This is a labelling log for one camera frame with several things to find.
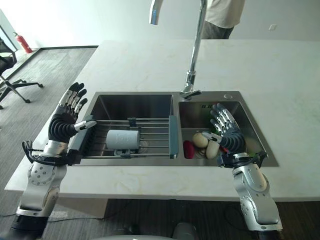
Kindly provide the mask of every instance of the black chair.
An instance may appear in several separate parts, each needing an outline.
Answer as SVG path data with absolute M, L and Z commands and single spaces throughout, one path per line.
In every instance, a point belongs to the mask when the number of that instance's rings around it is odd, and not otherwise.
M 6 80 L 4 77 L 2 77 L 2 73 L 12 68 L 17 63 L 16 54 L 14 51 L 12 51 L 5 42 L 0 38 L 0 53 L 9 53 L 11 56 L 0 56 L 0 78 L 3 80 L 3 83 L 6 85 L 5 87 L 0 89 L 0 102 L 8 95 L 10 91 L 16 93 L 18 96 L 20 96 L 23 101 L 27 104 L 31 103 L 29 99 L 25 99 L 16 89 L 31 85 L 38 85 L 40 88 L 43 88 L 44 86 L 42 84 L 39 84 L 38 82 L 27 82 L 22 79 L 19 79 L 18 81 L 15 81 L 14 83 L 10 83 L 8 80 Z

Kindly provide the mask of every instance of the dish rack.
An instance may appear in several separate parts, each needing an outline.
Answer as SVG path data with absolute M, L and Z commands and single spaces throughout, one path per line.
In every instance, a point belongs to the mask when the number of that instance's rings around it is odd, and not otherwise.
M 116 158 L 176 158 L 179 152 L 177 118 L 138 118 L 127 120 L 96 120 L 97 124 L 77 134 L 71 149 L 78 150 L 83 159 Z M 139 149 L 108 149 L 109 130 L 139 131 Z

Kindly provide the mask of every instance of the white cup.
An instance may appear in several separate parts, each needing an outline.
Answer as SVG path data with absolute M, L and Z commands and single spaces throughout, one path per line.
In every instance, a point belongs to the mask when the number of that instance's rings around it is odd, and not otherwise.
M 109 130 L 106 134 L 106 147 L 112 150 L 139 149 L 139 131 Z

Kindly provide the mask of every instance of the faucet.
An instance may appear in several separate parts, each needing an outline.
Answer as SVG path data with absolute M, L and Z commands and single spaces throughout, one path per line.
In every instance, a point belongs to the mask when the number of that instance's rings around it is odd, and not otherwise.
M 196 62 L 198 58 L 200 42 L 201 42 L 201 33 L 204 26 L 204 21 L 207 12 L 207 0 L 200 0 L 201 7 L 198 18 L 198 24 L 196 28 L 196 36 L 192 50 L 190 68 L 186 72 L 186 79 L 183 90 L 180 92 L 180 96 L 185 100 L 190 100 L 192 96 L 201 94 L 200 90 L 194 90 L 195 78 L 196 78 Z M 152 0 L 150 7 L 150 16 L 149 23 L 153 25 L 158 25 L 160 8 L 163 0 Z

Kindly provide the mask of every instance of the fire extinguisher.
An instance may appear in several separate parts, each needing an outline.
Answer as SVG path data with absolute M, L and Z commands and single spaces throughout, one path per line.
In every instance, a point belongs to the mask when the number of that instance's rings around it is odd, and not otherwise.
M 25 52 L 27 54 L 32 53 L 32 49 L 29 47 L 28 43 L 26 42 L 26 40 L 24 39 L 23 36 L 18 35 L 18 33 L 14 32 L 13 33 L 15 36 L 15 39 L 18 41 L 18 43 L 20 43 L 21 47 L 23 47 L 23 49 L 25 50 Z

